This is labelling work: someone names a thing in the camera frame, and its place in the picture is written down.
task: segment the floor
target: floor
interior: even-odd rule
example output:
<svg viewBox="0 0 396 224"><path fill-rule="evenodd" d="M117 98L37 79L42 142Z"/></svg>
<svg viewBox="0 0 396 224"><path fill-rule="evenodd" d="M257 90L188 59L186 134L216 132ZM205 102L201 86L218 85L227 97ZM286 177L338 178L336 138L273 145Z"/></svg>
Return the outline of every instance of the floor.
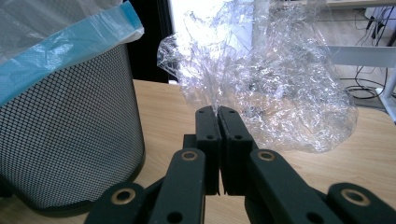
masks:
<svg viewBox="0 0 396 224"><path fill-rule="evenodd" d="M318 19L318 27L328 45L341 46L375 46L385 47L392 35L393 31L390 29L382 29L383 32L380 39L372 39L371 34L374 30L372 25L369 30L366 30L368 19L364 16L365 9L339 9L333 10L332 15L324 14L322 18ZM364 78L377 82L381 85L385 82L387 73L386 68L374 67L356 67L348 65L336 65L337 74L340 78L354 78L359 71L359 78ZM393 69L388 69L388 74L391 74ZM355 80L341 80L346 88L356 86ZM373 82L361 81L361 85L377 88L380 85ZM384 110L384 106L376 97L368 91L351 91L352 95L356 96L355 103L359 106L367 106Z"/></svg>

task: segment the black mesh trash can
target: black mesh trash can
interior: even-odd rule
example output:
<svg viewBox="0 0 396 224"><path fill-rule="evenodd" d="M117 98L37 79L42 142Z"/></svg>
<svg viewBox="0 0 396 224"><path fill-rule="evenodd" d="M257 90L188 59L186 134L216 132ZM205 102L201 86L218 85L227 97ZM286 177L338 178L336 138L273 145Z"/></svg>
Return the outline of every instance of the black mesh trash can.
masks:
<svg viewBox="0 0 396 224"><path fill-rule="evenodd" d="M135 178L144 156L125 45L0 107L0 184L43 215L87 211L107 188Z"/></svg>

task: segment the plastic bag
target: plastic bag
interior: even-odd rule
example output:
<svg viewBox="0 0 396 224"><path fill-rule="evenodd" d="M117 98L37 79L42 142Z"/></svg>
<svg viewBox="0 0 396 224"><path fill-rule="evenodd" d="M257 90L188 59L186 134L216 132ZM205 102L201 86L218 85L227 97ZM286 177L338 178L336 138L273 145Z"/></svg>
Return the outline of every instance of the plastic bag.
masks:
<svg viewBox="0 0 396 224"><path fill-rule="evenodd" d="M354 131L315 19L325 0L227 2L213 18L186 14L187 35L163 40L158 65L189 103L237 110L260 147L324 152Z"/></svg>
<svg viewBox="0 0 396 224"><path fill-rule="evenodd" d="M49 1L44 5L18 0L0 5L0 106L50 73L132 42L144 33L132 5L121 0Z"/></svg>

